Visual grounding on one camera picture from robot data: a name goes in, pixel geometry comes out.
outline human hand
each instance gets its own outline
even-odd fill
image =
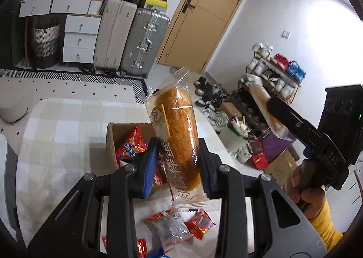
[[[301,167],[299,166],[292,172],[283,189],[295,204],[300,199],[309,203],[309,206],[304,211],[304,215],[307,219],[311,220],[319,214],[325,204],[325,189],[322,186],[321,188],[305,189],[300,192],[298,189],[300,180]]]

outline drawer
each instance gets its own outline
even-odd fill
[[[19,17],[49,14],[52,0],[29,0],[21,3]]]
[[[90,8],[88,9],[88,14],[97,15],[101,9],[103,1],[92,0]]]
[[[94,49],[63,47],[64,62],[93,63]]]
[[[65,32],[97,34],[101,18],[68,15]]]
[[[53,0],[51,13],[87,14],[91,0]]]
[[[94,49],[97,35],[80,34],[78,32],[66,32],[64,35],[64,46],[74,48]]]

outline door handle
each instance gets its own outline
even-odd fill
[[[190,4],[190,2],[191,2],[191,0],[187,0],[187,1],[186,1],[185,5],[184,5],[184,8],[183,8],[183,10],[181,11],[182,13],[186,13],[186,10],[188,10],[188,8],[189,8],[189,7],[190,7],[190,8],[195,9],[195,6],[192,6],[192,5]]]

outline light switch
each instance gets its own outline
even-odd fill
[[[285,38],[285,39],[288,39],[288,38],[290,37],[290,34],[291,34],[291,32],[288,32],[288,31],[286,30],[286,31],[284,31],[284,33],[282,34],[282,36],[281,36],[281,37],[283,37],[283,38]]]

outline packaged bread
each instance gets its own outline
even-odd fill
[[[186,84],[188,69],[175,73],[174,80],[146,99],[145,105],[163,147],[161,158],[174,202],[206,199],[197,167],[198,133]]]

